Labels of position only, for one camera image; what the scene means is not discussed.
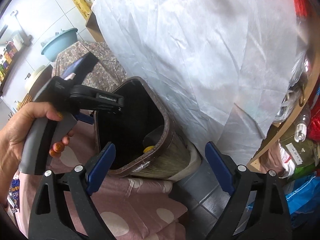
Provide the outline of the left hand yellow nails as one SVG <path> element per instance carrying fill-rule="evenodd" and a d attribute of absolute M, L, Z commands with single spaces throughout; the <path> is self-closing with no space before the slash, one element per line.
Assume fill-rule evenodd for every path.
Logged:
<path fill-rule="evenodd" d="M 61 121 L 62 113 L 48 102 L 30 102 L 22 107 L 1 130 L 1 205 L 7 206 L 9 187 L 21 162 L 25 138 L 33 121 L 47 117 Z"/>

